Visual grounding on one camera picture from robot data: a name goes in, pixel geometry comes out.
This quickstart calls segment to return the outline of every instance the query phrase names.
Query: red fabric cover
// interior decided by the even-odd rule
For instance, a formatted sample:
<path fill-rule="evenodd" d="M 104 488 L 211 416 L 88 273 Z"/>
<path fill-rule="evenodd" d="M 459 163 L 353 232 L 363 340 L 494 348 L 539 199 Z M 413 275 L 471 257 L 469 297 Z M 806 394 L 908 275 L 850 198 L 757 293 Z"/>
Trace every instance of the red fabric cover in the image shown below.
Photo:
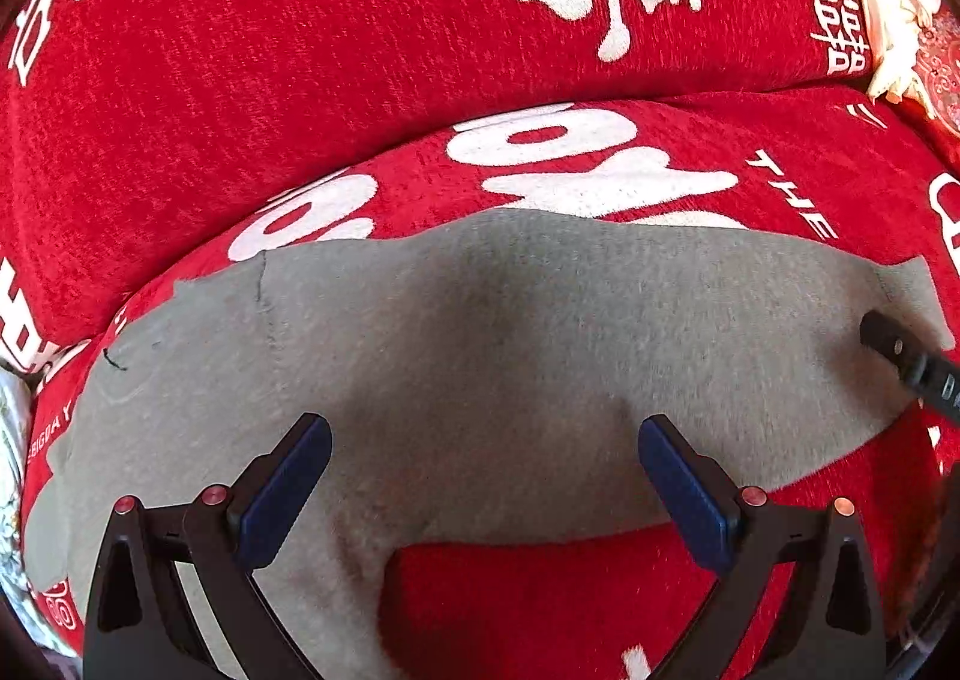
<path fill-rule="evenodd" d="M 50 477 L 44 450 L 69 422 L 64 410 L 83 391 L 94 359 L 131 320 L 169 299 L 178 279 L 287 243 L 410 236 L 520 200 L 506 189 L 536 190 L 541 206 L 608 220 L 739 222 L 882 263 L 922 255 L 947 322 L 960 330 L 960 268 L 942 236 L 947 220 L 960 220 L 960 182 L 892 109 L 870 106 L 853 89 L 600 102 L 501 119 L 445 129 L 292 191 L 134 294 L 103 337 L 40 392 L 24 519 Z M 944 215 L 931 204 L 936 185 L 933 201 Z M 942 438 L 931 445 L 928 426 L 935 425 L 913 410 L 861 450 L 776 494 L 813 506 L 851 497 L 866 520 L 888 600 L 906 583 L 940 467 L 960 453 L 960 434 L 948 424 L 939 425 Z M 706 584 L 667 527 L 564 547 L 408 549 L 388 574 L 385 638 L 414 676 L 446 677 L 456 667 L 477 680 L 506 680 L 537 667 L 571 680 L 585 672 L 620 680 L 621 653 L 642 645 L 652 662 L 661 658 Z M 54 602 L 66 608 L 70 600 Z M 738 659 L 741 674 L 771 611 Z M 75 610 L 71 615 L 77 619 Z M 80 647 L 80 624 L 61 632 Z"/>
<path fill-rule="evenodd" d="M 618 1 L 605 62 L 608 0 L 34 0 L 0 44 L 8 359 L 40 367 L 269 196 L 460 119 L 829 72 L 815 0 Z"/>
<path fill-rule="evenodd" d="M 923 137 L 930 148 L 944 161 L 954 175 L 960 176 L 960 139 L 941 119 L 930 119 L 923 106 L 915 101 L 903 101 L 897 107 L 901 119 Z"/>

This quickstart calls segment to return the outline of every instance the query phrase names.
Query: blue gripper pad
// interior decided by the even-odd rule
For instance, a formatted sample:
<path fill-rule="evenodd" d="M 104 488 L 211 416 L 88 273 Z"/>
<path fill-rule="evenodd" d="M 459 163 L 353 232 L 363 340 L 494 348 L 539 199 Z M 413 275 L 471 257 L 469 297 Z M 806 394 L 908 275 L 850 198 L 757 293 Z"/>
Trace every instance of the blue gripper pad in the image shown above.
<path fill-rule="evenodd" d="M 330 463 L 333 434 L 325 418 L 313 413 L 301 416 L 291 434 L 295 431 L 301 436 L 240 517 L 235 556 L 248 571 L 272 564 Z"/>
<path fill-rule="evenodd" d="M 637 453 L 696 564 L 718 575 L 729 571 L 740 509 L 727 473 L 697 455 L 666 415 L 643 421 Z"/>

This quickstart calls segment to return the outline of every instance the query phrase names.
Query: gray fabric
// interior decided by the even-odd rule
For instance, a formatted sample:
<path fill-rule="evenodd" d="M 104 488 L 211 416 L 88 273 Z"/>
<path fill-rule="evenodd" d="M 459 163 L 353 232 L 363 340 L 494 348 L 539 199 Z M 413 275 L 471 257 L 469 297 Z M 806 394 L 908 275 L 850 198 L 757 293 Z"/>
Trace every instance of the gray fabric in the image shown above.
<path fill-rule="evenodd" d="M 67 570 L 67 534 L 59 487 L 62 477 L 54 477 L 43 486 L 23 529 L 23 565 L 35 591 L 49 591 L 64 582 Z"/>
<path fill-rule="evenodd" d="M 50 452 L 73 590 L 119 496 L 189 501 L 318 411 L 333 460 L 258 580 L 322 674 L 391 676 L 390 553 L 664 520 L 635 461 L 647 415 L 766 488 L 882 431 L 908 397 L 858 344 L 870 308 L 952 346 L 921 258 L 775 234 L 500 210 L 258 255 L 179 284 L 94 367 Z"/>

